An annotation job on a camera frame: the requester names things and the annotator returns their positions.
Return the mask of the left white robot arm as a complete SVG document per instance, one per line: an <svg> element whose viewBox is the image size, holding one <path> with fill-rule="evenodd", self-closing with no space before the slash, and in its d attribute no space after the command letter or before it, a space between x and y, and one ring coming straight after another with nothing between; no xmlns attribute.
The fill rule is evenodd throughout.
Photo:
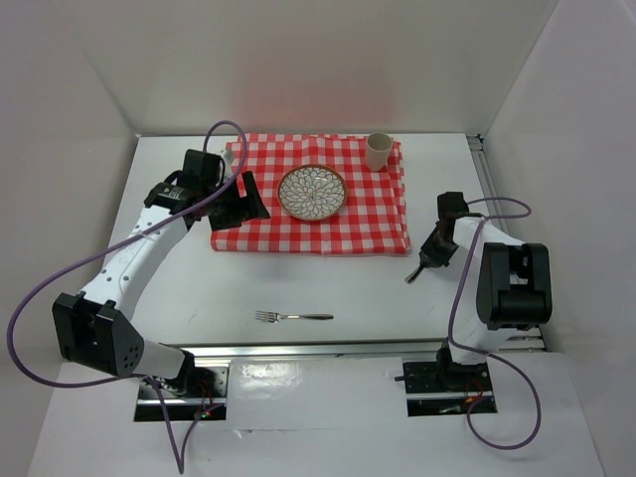
<svg viewBox="0 0 636 477"><path fill-rule="evenodd" d="M101 272L77 294L62 293L52 311L63 358L117 377L150 376L175 397L187 395L206 374L192 353L144 339L132 324L136 305L168 253L193 224L212 231L266 219L254 177L236 183L230 149L219 154L189 149L182 169L150 190L139 219Z"/></svg>

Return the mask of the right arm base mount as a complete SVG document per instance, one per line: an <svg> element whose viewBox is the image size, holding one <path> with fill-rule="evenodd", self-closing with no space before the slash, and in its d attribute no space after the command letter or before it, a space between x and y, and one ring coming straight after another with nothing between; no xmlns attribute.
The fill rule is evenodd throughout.
<svg viewBox="0 0 636 477"><path fill-rule="evenodd" d="M443 346L433 361L406 361L394 378L403 384L409 417L497 413L490 370L486 363L458 365Z"/></svg>

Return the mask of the silver knife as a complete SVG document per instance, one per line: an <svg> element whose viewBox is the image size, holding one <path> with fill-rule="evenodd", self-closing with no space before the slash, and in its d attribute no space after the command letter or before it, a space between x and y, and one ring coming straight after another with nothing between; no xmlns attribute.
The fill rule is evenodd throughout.
<svg viewBox="0 0 636 477"><path fill-rule="evenodd" d="M418 265L418 267L404 279L404 282L406 284L413 283L418 278L418 276L421 274L423 269L424 269L424 265L422 263L420 263Z"/></svg>

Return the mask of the red white checkered cloth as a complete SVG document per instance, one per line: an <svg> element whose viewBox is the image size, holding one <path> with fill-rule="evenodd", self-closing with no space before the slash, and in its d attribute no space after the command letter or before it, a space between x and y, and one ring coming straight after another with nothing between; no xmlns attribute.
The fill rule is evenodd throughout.
<svg viewBox="0 0 636 477"><path fill-rule="evenodd" d="M373 172L366 165L364 136L249 133L246 138L245 169L253 173L270 218L213 232L213 250L315 254L409 251L400 142L394 142L387 166ZM277 198L283 176L310 164L336 171L347 186L344 206L324 221L294 218Z"/></svg>

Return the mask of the beige paper cup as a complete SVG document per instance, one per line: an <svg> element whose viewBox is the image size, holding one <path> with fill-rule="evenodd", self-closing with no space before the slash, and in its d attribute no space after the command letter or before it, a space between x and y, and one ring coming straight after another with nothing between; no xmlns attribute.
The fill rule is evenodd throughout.
<svg viewBox="0 0 636 477"><path fill-rule="evenodd" d="M365 161L372 172L379 172L388 165L394 146L393 139L387 134L375 132L366 140Z"/></svg>

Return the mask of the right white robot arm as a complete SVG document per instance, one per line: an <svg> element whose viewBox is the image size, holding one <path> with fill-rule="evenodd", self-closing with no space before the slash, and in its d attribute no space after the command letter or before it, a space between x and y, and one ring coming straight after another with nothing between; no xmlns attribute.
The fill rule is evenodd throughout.
<svg viewBox="0 0 636 477"><path fill-rule="evenodd" d="M486 371L487 355L516 333L550 321L553 313L550 255L542 243L524 242L472 212L461 192L437 197L437 222L421 246L419 264L405 281L427 268L449 265L468 251L479 265L473 315L455 326L436 353L434 381L445 391L462 391Z"/></svg>

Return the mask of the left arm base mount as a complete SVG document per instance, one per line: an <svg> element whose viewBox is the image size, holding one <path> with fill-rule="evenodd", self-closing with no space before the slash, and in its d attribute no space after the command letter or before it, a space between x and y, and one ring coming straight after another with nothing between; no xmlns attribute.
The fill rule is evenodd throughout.
<svg viewBox="0 0 636 477"><path fill-rule="evenodd" d="M155 385L142 381L138 388L133 420L164 420L161 401L172 421L224 421L228 414L229 366L196 367L182 385L176 380L153 377Z"/></svg>

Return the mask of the floral patterned plate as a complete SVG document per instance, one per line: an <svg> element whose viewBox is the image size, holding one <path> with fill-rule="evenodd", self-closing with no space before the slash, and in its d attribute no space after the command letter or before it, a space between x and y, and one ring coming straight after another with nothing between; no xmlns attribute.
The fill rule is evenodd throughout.
<svg viewBox="0 0 636 477"><path fill-rule="evenodd" d="M348 199L344 178L332 168L308 164L287 171L276 197L291 217L305 222L327 220L340 212Z"/></svg>

